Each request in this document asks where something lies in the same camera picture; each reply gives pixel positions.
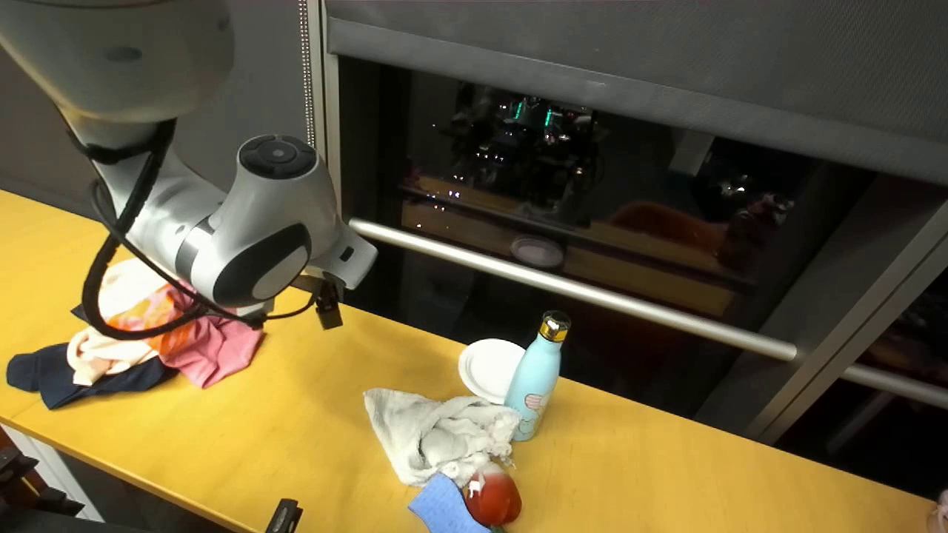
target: plastic bottle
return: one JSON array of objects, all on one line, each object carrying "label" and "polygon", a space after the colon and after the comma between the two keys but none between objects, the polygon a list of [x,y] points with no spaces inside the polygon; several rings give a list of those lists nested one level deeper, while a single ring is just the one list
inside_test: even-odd
[{"label": "plastic bottle", "polygon": [[537,341],[527,347],[521,365],[512,372],[506,406],[521,417],[512,440],[527,440],[537,433],[540,417],[553,394],[562,362],[562,341],[570,335],[570,317],[547,310],[542,314]]}]

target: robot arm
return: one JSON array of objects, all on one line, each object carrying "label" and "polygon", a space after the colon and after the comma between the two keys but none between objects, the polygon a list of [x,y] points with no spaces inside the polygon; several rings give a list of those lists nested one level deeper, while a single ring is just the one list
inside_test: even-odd
[{"label": "robot arm", "polygon": [[[2,0],[0,43],[56,100],[121,214],[148,160],[136,147],[223,85],[233,38],[223,0]],[[290,137],[250,138],[230,191],[168,147],[127,239],[225,308],[268,301],[309,267],[353,291],[377,258],[342,221],[327,162]]]}]

